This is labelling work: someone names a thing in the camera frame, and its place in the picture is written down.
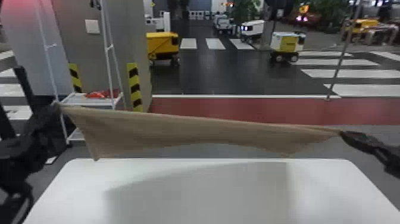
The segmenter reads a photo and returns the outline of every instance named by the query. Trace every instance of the delivery robot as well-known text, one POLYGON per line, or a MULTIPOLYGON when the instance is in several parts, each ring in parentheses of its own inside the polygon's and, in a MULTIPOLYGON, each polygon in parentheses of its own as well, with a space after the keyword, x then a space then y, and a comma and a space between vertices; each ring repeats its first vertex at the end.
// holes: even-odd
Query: delivery robot
MULTIPOLYGON (((342 33, 342 41, 346 40, 347 34, 350 31, 352 22, 353 22, 353 20, 347 20, 344 22, 343 25, 345 26, 345 31, 342 33)), ((375 18, 356 19, 355 26, 352 31, 351 42, 357 42, 358 37, 360 37, 361 39, 364 39, 366 34, 368 33, 368 29, 366 29, 366 28, 376 27, 378 25, 379 25, 379 21, 375 18)))
POLYGON ((152 67, 156 60, 171 60, 171 66, 179 66, 179 39, 173 32, 147 33, 149 63, 152 67))
POLYGON ((302 32, 274 32, 271 40, 272 63, 299 60, 299 51, 303 50, 305 33, 302 32))
POLYGON ((219 32, 219 34, 222 34, 224 32, 231 34, 232 21, 233 20, 231 18, 228 18, 227 15, 218 14, 218 15, 215 15, 214 21, 212 23, 214 25, 214 28, 219 32))
POLYGON ((240 27, 240 40, 248 44, 260 39, 264 30, 264 20, 253 20, 242 23, 240 27))

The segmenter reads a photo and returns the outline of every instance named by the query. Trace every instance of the yellow vehicle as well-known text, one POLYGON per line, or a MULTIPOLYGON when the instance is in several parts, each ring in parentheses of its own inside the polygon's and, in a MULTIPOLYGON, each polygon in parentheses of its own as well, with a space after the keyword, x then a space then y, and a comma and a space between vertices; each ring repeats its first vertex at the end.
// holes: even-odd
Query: yellow vehicle
MULTIPOLYGON (((347 33, 350 30, 351 27, 351 23, 353 22, 353 20, 348 20, 345 21, 345 31, 342 35, 342 40, 345 41, 347 38, 347 33)), ((353 33, 352 33, 352 37, 351 37, 351 42, 355 42, 356 38, 361 34, 361 38, 365 37, 365 34, 368 33, 368 30, 366 30, 365 28, 369 28, 369 27, 374 27, 374 26, 378 26, 379 25, 379 21, 378 19, 357 19, 355 21, 355 26, 353 29, 353 33)))
POLYGON ((179 66, 179 39, 177 33, 147 33, 147 49, 150 66, 156 60, 171 60, 171 66, 179 66))
POLYGON ((271 40, 271 62, 296 62, 303 50, 306 35, 302 32, 274 32, 271 40))

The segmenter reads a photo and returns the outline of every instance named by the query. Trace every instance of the white shelf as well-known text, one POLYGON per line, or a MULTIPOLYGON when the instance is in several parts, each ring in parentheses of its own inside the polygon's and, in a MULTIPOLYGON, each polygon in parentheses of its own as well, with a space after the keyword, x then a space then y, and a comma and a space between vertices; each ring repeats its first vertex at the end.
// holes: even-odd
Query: white shelf
POLYGON ((80 142, 84 142, 85 141, 85 137, 83 137, 82 132, 76 128, 70 136, 68 136, 67 140, 69 141, 80 141, 80 142))
POLYGON ((80 105, 80 106, 87 106, 87 107, 106 107, 109 106, 111 107, 112 105, 112 100, 114 100, 114 105, 116 105, 121 97, 123 96, 123 93, 121 92, 117 98, 111 99, 111 98, 86 98, 86 94, 79 94, 76 92, 73 92, 69 96, 67 96, 65 99, 63 99, 61 102, 63 104, 68 104, 68 105, 80 105))

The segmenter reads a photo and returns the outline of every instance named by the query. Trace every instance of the beige cloth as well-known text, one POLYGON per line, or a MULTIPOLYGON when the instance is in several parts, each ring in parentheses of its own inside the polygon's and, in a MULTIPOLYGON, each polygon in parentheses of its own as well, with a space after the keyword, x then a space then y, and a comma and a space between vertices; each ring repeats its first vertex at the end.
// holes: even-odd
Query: beige cloth
POLYGON ((95 160, 147 148, 194 143, 246 145, 290 155, 305 144, 337 136, 338 129, 274 125, 202 117, 100 110, 61 105, 83 132, 95 160))

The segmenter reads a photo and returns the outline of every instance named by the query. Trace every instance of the light switch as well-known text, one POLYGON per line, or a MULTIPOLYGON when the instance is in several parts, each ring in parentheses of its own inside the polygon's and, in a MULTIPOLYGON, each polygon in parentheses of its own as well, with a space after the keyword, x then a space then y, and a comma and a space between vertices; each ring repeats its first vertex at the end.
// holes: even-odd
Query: light switch
POLYGON ((92 34, 100 34, 98 20, 85 20, 86 32, 92 34))

